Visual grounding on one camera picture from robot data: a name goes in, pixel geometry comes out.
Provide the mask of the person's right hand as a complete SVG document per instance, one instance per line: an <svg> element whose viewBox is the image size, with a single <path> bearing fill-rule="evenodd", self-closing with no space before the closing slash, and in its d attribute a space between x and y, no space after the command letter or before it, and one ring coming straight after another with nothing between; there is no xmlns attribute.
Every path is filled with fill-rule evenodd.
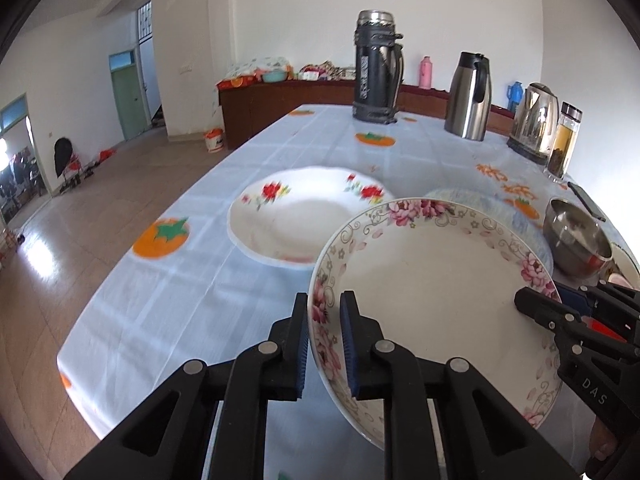
<svg viewBox="0 0 640 480"><path fill-rule="evenodd" d="M589 453L592 458L603 462L614 454L617 448L617 440L614 434L605 424L596 418L592 425L589 438Z"/></svg>

